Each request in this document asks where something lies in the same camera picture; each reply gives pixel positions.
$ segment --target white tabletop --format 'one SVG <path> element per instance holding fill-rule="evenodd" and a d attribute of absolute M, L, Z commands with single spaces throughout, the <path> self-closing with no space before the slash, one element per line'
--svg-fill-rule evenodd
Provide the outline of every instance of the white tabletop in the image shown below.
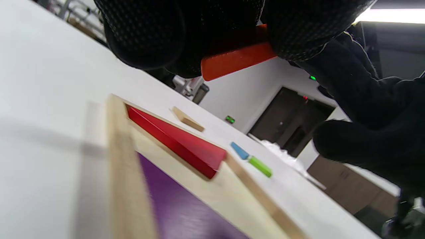
<path fill-rule="evenodd" d="M 274 176 L 249 172 L 312 239 L 378 238 L 266 148 L 31 1 L 0 1 L 0 29 L 0 238 L 111 238 L 109 94 L 181 124 L 177 106 L 203 137 L 249 149 Z"/>

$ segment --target purple surface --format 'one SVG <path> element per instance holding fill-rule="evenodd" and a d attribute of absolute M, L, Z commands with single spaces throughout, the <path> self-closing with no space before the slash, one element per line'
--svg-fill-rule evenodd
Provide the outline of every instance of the purple surface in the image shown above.
<path fill-rule="evenodd" d="M 144 156 L 139 158 L 161 239 L 248 239 Z"/>

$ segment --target dark brown door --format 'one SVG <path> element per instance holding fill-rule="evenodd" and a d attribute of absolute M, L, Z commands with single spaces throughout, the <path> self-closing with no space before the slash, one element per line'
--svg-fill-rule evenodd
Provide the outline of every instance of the dark brown door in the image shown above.
<path fill-rule="evenodd" d="M 259 139 L 277 143 L 296 157 L 312 138 L 317 125 L 326 120 L 333 110 L 331 106 L 282 88 L 250 133 Z"/>
<path fill-rule="evenodd" d="M 259 139 L 275 142 L 279 129 L 290 123 L 287 119 L 288 116 L 293 116 L 304 103 L 305 100 L 297 92 L 282 88 L 257 120 L 250 133 Z"/>

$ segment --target fluorescent light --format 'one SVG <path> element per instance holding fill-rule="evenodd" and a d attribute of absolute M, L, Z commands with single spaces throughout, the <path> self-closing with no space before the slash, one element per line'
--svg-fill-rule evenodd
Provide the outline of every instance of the fluorescent light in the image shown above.
<path fill-rule="evenodd" d="M 425 9 L 368 9 L 356 19 L 359 21 L 425 24 Z"/>

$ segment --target gloved hand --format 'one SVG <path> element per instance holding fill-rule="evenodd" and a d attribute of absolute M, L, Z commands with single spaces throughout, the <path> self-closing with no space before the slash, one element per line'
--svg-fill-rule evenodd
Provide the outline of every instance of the gloved hand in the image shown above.
<path fill-rule="evenodd" d="M 313 136 L 317 151 L 420 195 L 425 190 L 425 79 L 377 80 L 363 48 L 346 33 L 297 64 L 316 77 L 352 120 L 320 125 Z"/>
<path fill-rule="evenodd" d="M 183 78 L 201 75 L 210 45 L 254 28 L 265 0 L 94 0 L 111 51 L 142 70 L 165 67 Z M 346 30 L 375 0 L 267 0 L 275 53 L 303 61 Z"/>

